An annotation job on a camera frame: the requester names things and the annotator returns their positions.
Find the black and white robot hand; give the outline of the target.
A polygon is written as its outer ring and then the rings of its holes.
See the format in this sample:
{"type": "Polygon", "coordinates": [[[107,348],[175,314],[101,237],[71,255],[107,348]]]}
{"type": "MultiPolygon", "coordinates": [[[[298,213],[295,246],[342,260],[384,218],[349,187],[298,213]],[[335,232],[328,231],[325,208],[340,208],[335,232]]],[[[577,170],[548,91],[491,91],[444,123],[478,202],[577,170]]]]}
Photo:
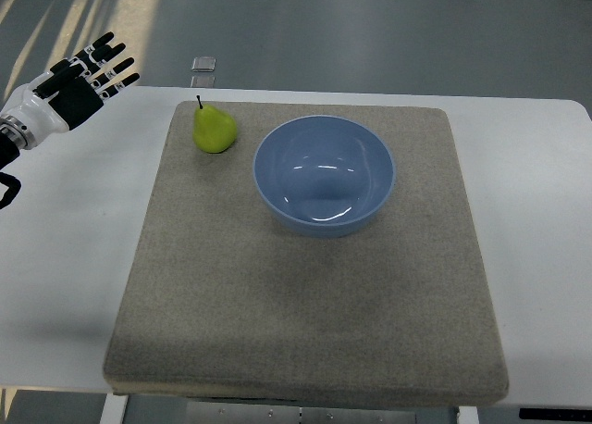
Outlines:
{"type": "Polygon", "coordinates": [[[54,64],[33,81],[20,85],[1,110],[1,140],[17,150],[31,150],[49,135],[69,132],[86,122],[105,102],[136,82],[136,72],[122,75],[134,63],[112,61],[126,49],[112,45],[107,32],[71,57],[54,64]]]}

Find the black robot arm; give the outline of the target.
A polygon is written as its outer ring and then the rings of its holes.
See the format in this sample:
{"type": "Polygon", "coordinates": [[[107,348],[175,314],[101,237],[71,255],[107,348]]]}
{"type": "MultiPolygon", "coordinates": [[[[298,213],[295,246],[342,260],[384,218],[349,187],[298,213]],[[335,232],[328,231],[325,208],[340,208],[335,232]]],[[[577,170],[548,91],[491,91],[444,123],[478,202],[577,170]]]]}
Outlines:
{"type": "MultiPolygon", "coordinates": [[[[20,155],[19,148],[5,133],[1,133],[1,168],[15,161],[20,155]]],[[[1,185],[6,189],[1,195],[1,208],[9,206],[19,194],[21,182],[15,176],[1,172],[1,185]]]]}

